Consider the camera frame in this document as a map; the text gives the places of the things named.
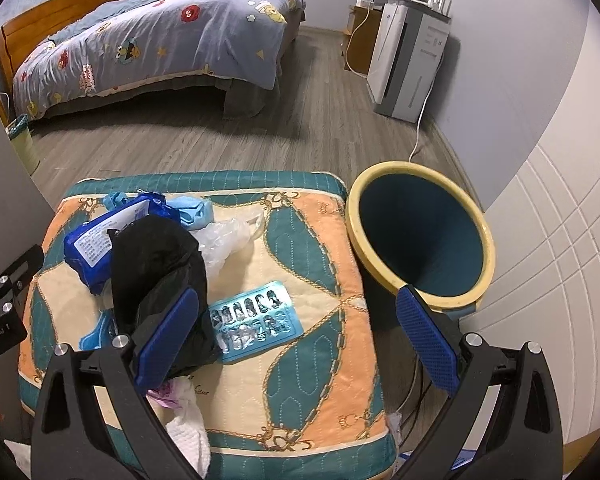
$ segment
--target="wooden headboard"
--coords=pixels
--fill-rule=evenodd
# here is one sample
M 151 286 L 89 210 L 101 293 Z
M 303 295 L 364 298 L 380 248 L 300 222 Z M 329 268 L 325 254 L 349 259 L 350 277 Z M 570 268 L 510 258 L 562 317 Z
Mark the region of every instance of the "wooden headboard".
M 80 20 L 105 2 L 114 0 L 49 0 L 9 20 L 0 28 L 0 66 L 9 93 L 13 77 L 27 56 L 47 36 Z

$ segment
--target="trash can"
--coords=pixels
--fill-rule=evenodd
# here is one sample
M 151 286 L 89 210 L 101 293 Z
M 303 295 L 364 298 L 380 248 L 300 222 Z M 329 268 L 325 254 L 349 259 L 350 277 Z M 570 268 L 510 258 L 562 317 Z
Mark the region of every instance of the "trash can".
M 33 174 L 40 164 L 40 158 L 33 146 L 33 140 L 31 139 L 29 117 L 26 114 L 20 115 L 7 126 L 6 130 L 9 134 L 9 140 L 13 145 L 13 149 L 16 150 L 24 167 L 29 174 Z
M 459 317 L 479 306 L 493 279 L 495 247 L 482 212 L 425 166 L 383 162 L 363 171 L 346 221 L 356 256 L 392 295 L 411 283 L 431 308 Z

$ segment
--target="plastic bag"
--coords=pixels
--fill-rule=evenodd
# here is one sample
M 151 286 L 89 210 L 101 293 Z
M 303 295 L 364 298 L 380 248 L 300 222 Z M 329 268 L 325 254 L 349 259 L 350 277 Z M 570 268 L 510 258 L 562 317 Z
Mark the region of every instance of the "plastic bag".
M 64 260 L 92 294 L 100 294 L 111 277 L 111 240 L 107 230 L 120 231 L 148 214 L 180 222 L 180 212 L 167 206 L 164 195 L 142 193 L 124 207 L 82 224 L 64 237 Z
M 261 225 L 262 213 L 259 213 L 249 219 L 231 218 L 211 222 L 205 228 L 191 232 L 198 240 L 208 282 L 219 276 L 224 261 L 232 253 L 240 251 L 251 239 L 260 235 Z

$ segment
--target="blue duvet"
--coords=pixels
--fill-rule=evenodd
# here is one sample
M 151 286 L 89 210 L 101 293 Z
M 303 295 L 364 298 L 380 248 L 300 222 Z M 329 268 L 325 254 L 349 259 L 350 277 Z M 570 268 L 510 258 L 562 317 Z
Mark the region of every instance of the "blue duvet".
M 121 0 L 43 41 L 16 72 L 17 113 L 188 75 L 272 89 L 285 15 L 304 0 Z

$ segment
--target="screw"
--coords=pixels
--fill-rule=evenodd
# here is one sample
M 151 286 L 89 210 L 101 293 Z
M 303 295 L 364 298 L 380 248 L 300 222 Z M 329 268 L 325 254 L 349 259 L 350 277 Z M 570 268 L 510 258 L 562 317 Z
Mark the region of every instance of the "screw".
M 125 334 L 117 335 L 113 338 L 111 344 L 115 346 L 115 348 L 124 348 L 129 343 L 129 336 Z
M 542 347 L 540 346 L 540 343 L 536 343 L 535 341 L 529 341 L 526 344 L 526 347 L 529 348 L 529 351 L 532 354 L 539 354 L 542 351 Z
M 464 340 L 469 346 L 480 346 L 482 344 L 482 338 L 474 332 L 469 332 L 464 336 Z
M 59 345 L 56 345 L 56 348 L 54 348 L 54 354 L 56 354 L 57 356 L 64 355 L 68 351 L 69 345 L 67 343 L 60 343 Z

